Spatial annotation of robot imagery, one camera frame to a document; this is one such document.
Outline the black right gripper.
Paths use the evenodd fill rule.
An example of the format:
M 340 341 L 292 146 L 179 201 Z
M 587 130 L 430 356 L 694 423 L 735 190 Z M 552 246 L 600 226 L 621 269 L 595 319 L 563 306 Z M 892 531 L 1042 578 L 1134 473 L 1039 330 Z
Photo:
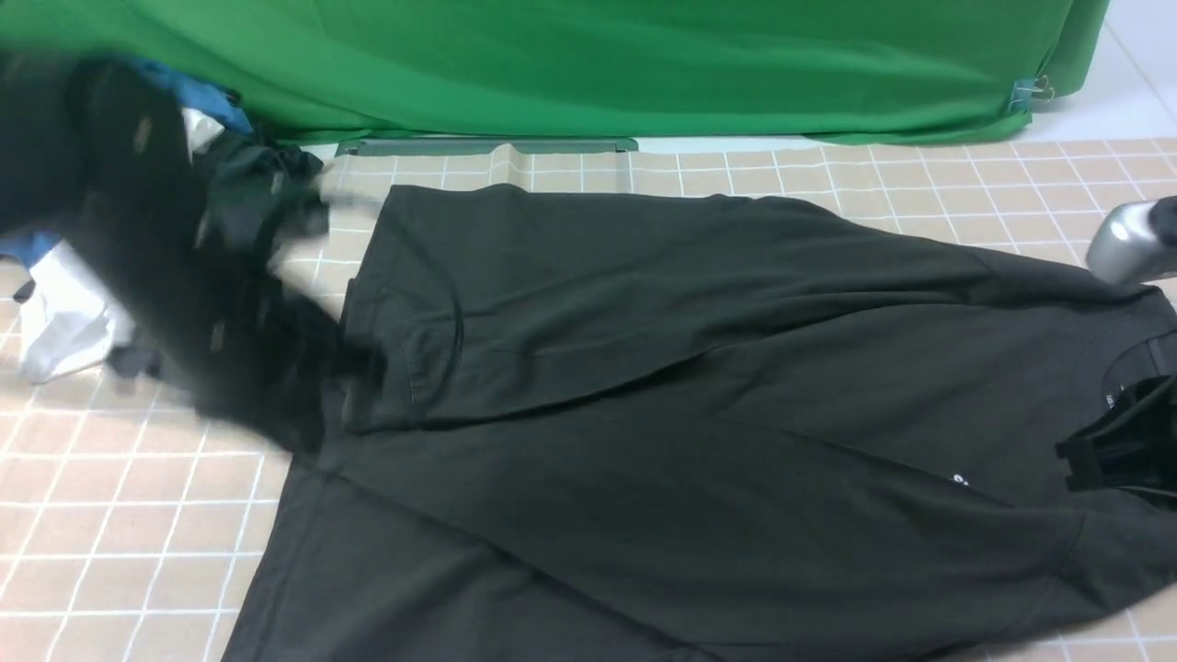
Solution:
M 1173 376 L 1148 378 L 1123 390 L 1100 419 L 1060 441 L 1056 456 L 1071 494 L 1119 489 L 1173 498 Z

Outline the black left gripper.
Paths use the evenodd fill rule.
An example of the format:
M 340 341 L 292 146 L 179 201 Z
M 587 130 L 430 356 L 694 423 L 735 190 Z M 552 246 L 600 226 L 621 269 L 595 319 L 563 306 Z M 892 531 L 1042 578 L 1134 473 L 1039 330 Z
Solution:
M 101 191 L 101 280 L 157 355 L 158 376 L 189 393 L 206 417 L 315 454 L 325 435 L 322 390 L 377 385 L 385 356 L 275 273 L 277 256 L 306 240 L 231 247 L 205 221 L 210 184 L 192 155 L 148 172 L 128 200 Z

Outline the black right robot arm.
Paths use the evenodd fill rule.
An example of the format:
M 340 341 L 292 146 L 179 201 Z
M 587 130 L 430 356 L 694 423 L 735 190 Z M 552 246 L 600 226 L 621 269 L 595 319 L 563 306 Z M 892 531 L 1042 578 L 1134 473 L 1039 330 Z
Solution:
M 1111 284 L 1168 280 L 1176 265 L 1173 227 L 1173 196 L 1113 207 L 1091 240 L 1086 267 Z M 1159 342 L 1148 342 L 1148 352 L 1159 376 L 1122 388 L 1100 419 L 1055 446 L 1072 494 L 1121 489 L 1173 498 L 1173 365 Z

